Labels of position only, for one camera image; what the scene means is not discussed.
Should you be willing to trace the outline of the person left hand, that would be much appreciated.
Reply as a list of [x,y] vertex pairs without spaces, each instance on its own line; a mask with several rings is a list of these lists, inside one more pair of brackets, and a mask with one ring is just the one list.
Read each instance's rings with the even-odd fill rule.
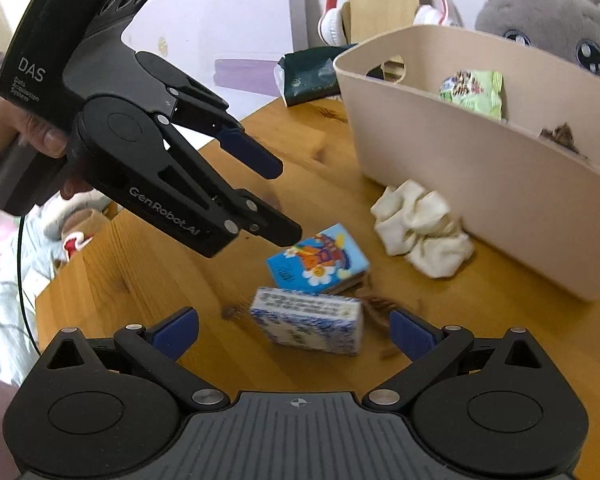
[[48,157],[61,158],[65,155],[68,136],[0,96],[0,163],[15,141]]

